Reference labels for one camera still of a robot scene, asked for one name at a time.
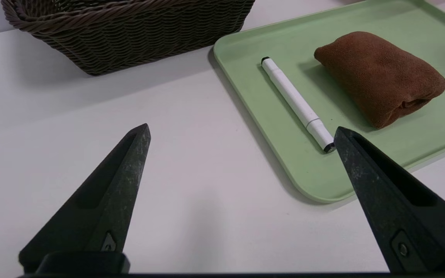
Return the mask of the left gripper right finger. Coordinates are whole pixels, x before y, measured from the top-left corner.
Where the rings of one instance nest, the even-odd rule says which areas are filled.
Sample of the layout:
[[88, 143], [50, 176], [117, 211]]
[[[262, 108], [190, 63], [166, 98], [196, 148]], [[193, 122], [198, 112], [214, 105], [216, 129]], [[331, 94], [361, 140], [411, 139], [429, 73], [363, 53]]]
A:
[[359, 133], [334, 144], [392, 273], [445, 273], [445, 200]]

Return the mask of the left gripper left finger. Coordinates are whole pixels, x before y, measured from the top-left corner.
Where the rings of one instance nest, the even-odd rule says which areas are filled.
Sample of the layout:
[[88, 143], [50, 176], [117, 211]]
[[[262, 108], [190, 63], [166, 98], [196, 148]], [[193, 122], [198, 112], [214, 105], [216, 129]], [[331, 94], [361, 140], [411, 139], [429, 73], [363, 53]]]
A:
[[19, 252], [25, 273], [127, 273], [123, 253], [151, 141], [131, 129]]

